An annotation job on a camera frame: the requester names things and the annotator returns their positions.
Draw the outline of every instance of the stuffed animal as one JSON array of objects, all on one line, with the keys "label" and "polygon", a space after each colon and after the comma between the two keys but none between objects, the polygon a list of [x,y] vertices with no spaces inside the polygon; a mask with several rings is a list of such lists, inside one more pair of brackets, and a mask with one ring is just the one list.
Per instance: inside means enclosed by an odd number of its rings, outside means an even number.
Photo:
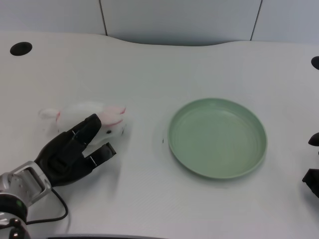
[{"label": "stuffed animal", "polygon": [[100,102],[83,102],[70,105],[60,111],[55,109],[43,109],[39,111],[41,119],[55,118],[59,132],[68,131],[85,118],[96,114],[102,126],[91,141],[95,145],[104,139],[121,135],[124,131],[125,107],[107,107]]}]

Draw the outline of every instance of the white table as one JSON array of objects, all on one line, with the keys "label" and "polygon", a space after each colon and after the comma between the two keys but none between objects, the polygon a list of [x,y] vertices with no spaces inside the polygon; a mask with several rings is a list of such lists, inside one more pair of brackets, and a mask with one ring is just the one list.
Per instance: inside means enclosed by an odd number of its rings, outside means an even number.
[{"label": "white table", "polygon": [[[0,33],[0,173],[34,160],[54,137],[41,108],[100,100],[127,106],[128,127],[111,140],[118,154],[57,191],[68,218],[29,226],[48,234],[136,235],[169,239],[318,238],[319,199],[302,178],[319,168],[319,46],[233,42],[207,47],[139,45],[106,36]],[[28,41],[30,53],[9,50]],[[253,173],[210,180],[170,154],[167,124],[184,104],[225,98],[264,124],[268,152]],[[63,214],[53,194],[29,220]]]}]

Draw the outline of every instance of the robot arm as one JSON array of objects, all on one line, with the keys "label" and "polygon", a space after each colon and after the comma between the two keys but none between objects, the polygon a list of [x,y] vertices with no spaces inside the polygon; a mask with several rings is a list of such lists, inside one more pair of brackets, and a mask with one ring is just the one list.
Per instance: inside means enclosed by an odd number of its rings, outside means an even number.
[{"label": "robot arm", "polygon": [[27,209],[52,187],[73,183],[116,152],[107,143],[87,157],[82,152],[101,128],[96,114],[50,141],[37,159],[0,176],[0,238],[27,239]]}]

